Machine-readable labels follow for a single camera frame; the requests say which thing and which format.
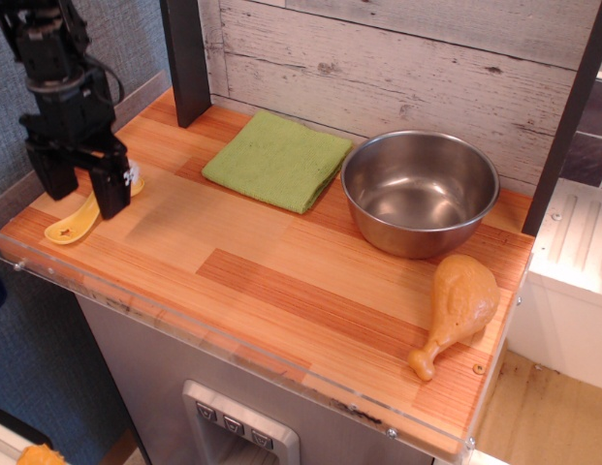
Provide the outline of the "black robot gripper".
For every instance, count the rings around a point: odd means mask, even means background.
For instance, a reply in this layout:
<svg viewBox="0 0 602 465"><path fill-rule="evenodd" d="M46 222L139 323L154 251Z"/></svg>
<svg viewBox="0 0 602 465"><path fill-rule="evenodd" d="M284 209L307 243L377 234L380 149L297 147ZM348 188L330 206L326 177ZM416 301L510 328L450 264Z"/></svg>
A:
<svg viewBox="0 0 602 465"><path fill-rule="evenodd" d="M107 69L29 69L25 79L38 112L24 114L30 162L47 194L60 201L79 183L76 168L90 179L104 220L130 204L131 180L125 145L113 134L116 116Z"/></svg>

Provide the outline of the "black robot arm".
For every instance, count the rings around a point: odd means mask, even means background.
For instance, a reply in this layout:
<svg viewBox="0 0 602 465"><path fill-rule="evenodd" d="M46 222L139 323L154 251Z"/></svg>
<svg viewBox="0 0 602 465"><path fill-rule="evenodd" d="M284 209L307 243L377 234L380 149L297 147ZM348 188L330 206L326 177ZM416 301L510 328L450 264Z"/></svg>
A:
<svg viewBox="0 0 602 465"><path fill-rule="evenodd" d="M38 107L19 122L45 191L65 198L83 169L102 217L112 218L131 199L127 148L112 132L123 98L111 94L112 70L87 52L85 20L70 1L0 1L0 28Z"/></svg>

